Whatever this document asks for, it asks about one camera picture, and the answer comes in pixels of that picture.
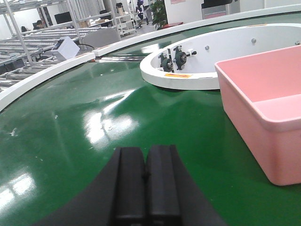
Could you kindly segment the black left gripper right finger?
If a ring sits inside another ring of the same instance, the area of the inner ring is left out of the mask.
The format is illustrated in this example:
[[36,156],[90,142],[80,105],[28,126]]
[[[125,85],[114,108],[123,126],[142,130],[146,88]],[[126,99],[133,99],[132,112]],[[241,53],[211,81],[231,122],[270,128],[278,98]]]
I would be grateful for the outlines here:
[[150,226],[225,226],[185,168],[175,145],[154,145],[147,156]]

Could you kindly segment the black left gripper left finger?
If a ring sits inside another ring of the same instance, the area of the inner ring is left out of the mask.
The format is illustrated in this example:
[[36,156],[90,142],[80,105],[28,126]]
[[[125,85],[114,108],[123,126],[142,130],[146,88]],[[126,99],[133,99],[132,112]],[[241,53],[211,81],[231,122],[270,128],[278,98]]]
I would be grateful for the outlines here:
[[139,147],[118,147],[96,178],[37,226],[143,225],[144,158]]

